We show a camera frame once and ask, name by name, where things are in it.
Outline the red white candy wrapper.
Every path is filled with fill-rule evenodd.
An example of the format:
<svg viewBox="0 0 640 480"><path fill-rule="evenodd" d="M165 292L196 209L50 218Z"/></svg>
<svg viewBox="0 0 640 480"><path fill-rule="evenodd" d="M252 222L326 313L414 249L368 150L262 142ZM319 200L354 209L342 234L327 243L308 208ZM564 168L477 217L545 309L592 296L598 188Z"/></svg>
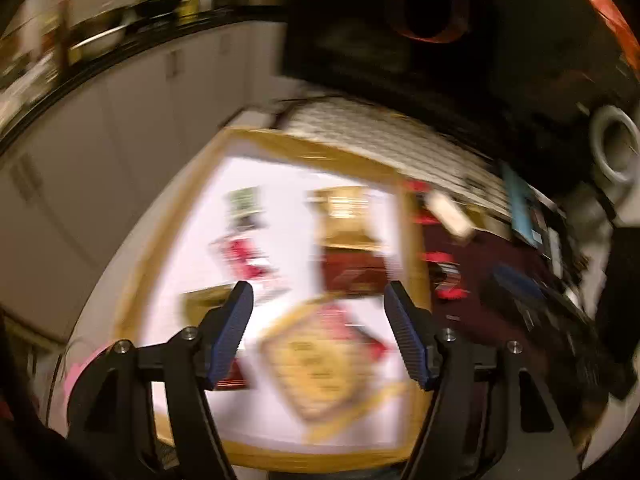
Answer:
<svg viewBox="0 0 640 480"><path fill-rule="evenodd" d="M236 280L266 280L274 272L268 258L255 247L249 236L224 235L211 242L209 249Z"/></svg>

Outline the large yellow cracker packet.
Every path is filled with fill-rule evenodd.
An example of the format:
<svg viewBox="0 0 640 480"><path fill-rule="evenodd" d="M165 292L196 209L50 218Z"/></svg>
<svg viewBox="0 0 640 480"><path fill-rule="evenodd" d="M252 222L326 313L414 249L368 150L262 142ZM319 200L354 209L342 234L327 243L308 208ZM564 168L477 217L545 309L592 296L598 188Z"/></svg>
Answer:
<svg viewBox="0 0 640 480"><path fill-rule="evenodd" d="M260 338L276 386L317 444L406 392L384 376L390 347L358 324L332 295L300 304Z"/></svg>

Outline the beige wafer snack packet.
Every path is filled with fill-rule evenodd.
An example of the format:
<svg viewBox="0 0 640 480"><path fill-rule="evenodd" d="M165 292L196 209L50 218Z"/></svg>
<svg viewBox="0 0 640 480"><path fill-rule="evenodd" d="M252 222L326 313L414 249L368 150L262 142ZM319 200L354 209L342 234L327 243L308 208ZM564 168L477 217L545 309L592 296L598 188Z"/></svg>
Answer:
<svg viewBox="0 0 640 480"><path fill-rule="evenodd" d="M462 242L473 236L473 222L448 194L431 190L425 194L424 202L426 208L454 238Z"/></svg>

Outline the gold foil snack packet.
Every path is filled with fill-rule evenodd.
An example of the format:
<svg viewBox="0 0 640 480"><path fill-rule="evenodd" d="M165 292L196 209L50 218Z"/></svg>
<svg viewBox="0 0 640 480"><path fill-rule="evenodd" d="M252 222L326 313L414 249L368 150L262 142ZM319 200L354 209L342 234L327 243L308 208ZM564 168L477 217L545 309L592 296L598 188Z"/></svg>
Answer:
<svg viewBox="0 0 640 480"><path fill-rule="evenodd" d="M372 228L372 190L367 186L318 188L308 193L308 203L318 216L317 237L322 248L384 252Z"/></svg>

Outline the small green candy packet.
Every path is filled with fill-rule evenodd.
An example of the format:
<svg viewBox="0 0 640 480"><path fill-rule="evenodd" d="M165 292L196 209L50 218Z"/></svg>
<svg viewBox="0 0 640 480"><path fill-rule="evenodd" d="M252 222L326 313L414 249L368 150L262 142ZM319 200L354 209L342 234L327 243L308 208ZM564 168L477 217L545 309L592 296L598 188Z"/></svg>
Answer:
<svg viewBox="0 0 640 480"><path fill-rule="evenodd" d="M262 215L264 208L260 203L257 186L239 188L228 195L230 226L234 232L262 229L265 226Z"/></svg>

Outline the dark red snack packet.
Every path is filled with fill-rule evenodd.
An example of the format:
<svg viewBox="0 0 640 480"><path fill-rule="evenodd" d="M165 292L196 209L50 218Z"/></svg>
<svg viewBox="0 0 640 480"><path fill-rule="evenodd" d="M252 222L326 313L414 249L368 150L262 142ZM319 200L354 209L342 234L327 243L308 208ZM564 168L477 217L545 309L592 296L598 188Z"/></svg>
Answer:
<svg viewBox="0 0 640 480"><path fill-rule="evenodd" d="M384 257L368 250L326 248L320 270L324 289L347 297L381 295L390 281Z"/></svg>

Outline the gold cardboard tray box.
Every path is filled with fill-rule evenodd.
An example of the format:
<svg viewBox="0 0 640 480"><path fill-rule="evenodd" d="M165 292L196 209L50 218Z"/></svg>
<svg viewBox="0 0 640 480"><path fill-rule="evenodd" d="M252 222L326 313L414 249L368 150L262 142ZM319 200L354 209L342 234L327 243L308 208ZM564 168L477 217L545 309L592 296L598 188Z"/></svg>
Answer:
<svg viewBox="0 0 640 480"><path fill-rule="evenodd" d="M372 190L372 228L390 280L404 285L414 303L427 307L423 246L407 179L390 166L277 130L228 128L195 157L119 306L115 334L139 346L161 344L190 325L186 300L196 292L237 283L209 244L228 234L249 236L273 267L266 280L247 281L254 307L238 351L246 387L209 391L212 414L232 464L255 469L337 472L401 462L410 455L431 397L405 370L381 295L347 297L327 292L320 260L318 216L308 193L318 188L361 185ZM264 208L262 229L234 232L227 195L257 186ZM384 376L407 389L336 436L306 442L307 426L276 386L260 355L262 335L305 302L332 295L355 321L390 347Z"/></svg>

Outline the blue notebook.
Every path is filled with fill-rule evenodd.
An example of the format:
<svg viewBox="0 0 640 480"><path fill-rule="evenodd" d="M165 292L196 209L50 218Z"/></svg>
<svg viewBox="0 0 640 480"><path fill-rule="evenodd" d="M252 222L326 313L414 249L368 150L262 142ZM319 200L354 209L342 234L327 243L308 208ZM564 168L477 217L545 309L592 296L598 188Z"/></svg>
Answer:
<svg viewBox="0 0 640 480"><path fill-rule="evenodd" d="M530 246L541 248L542 237L534 227L530 208L533 203L530 186L506 164L502 165L502 176L509 202L512 230Z"/></svg>

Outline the white computer keyboard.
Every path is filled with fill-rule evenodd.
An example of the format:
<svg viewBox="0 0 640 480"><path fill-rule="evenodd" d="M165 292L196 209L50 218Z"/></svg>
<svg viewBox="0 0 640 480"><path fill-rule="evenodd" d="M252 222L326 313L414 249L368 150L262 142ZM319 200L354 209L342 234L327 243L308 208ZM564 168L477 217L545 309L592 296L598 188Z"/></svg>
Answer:
<svg viewBox="0 0 640 480"><path fill-rule="evenodd" d="M284 131L376 160L499 218L510 217L506 187L490 160L386 108L322 96L296 104L284 118Z"/></svg>

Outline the white kitchen cabinets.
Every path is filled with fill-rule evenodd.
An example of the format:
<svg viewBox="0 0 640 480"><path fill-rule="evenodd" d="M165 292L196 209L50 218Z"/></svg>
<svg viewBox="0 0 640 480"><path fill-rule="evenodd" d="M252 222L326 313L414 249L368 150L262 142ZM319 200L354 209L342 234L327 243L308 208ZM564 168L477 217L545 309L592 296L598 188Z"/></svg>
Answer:
<svg viewBox="0 0 640 480"><path fill-rule="evenodd" d="M275 100L284 27L240 21L103 67L1 149L1 304L70 339L107 263L241 108Z"/></svg>

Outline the steel mixing bowl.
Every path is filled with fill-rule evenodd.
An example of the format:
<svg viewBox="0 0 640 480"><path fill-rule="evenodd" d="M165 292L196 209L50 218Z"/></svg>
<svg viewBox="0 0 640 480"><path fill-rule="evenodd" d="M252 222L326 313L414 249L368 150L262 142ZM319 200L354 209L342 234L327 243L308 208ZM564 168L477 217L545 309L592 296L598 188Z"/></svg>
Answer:
<svg viewBox="0 0 640 480"><path fill-rule="evenodd" d="M134 12L126 6L103 11L87 18L70 30L70 64L89 61L118 47L134 21Z"/></svg>

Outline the black wok pan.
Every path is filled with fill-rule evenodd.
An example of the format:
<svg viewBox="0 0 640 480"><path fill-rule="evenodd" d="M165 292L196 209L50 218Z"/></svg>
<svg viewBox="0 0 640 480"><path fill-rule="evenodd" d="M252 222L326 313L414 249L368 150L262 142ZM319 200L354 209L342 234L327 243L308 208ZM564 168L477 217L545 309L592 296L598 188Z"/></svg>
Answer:
<svg viewBox="0 0 640 480"><path fill-rule="evenodd" d="M150 20L175 13L180 2L181 0L137 0L134 4L134 12L139 18Z"/></svg>

